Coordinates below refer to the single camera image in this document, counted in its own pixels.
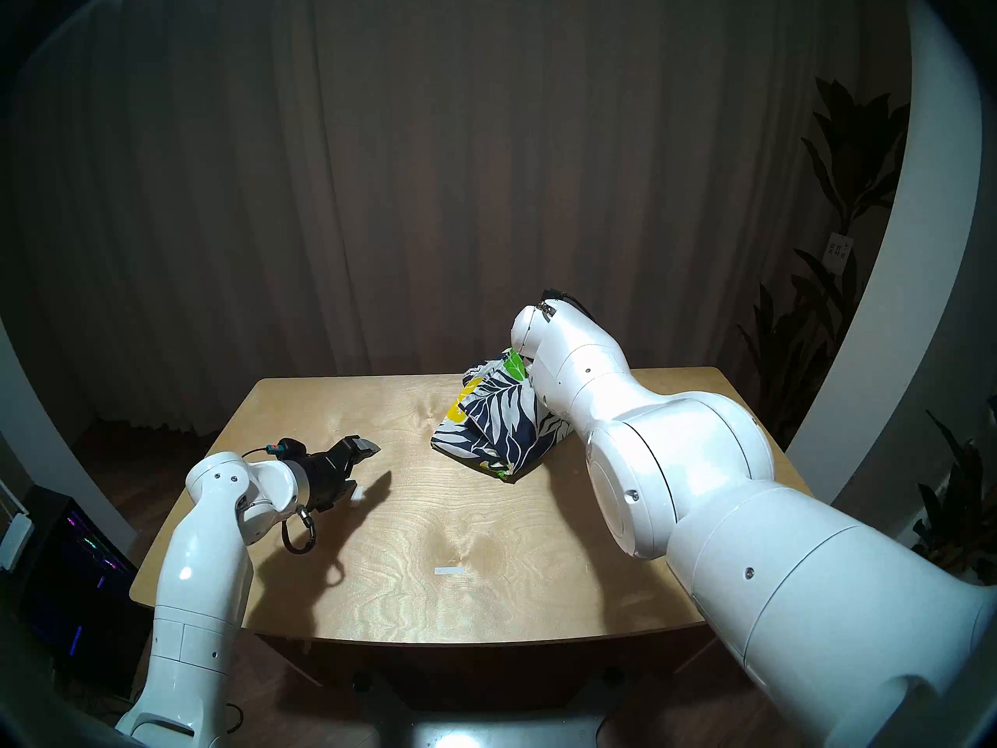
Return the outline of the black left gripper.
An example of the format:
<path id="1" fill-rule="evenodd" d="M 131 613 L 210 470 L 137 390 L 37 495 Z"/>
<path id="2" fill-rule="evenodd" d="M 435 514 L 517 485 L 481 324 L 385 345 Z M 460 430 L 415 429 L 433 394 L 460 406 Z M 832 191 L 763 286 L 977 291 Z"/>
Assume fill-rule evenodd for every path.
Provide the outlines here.
<path id="1" fill-rule="evenodd" d="M 333 506 L 357 506 L 365 497 L 366 488 L 352 480 L 355 464 L 378 454 L 381 448 L 359 435 L 339 441 L 323 453 L 307 454 L 301 468 L 309 484 L 308 513 L 324 513 Z"/>

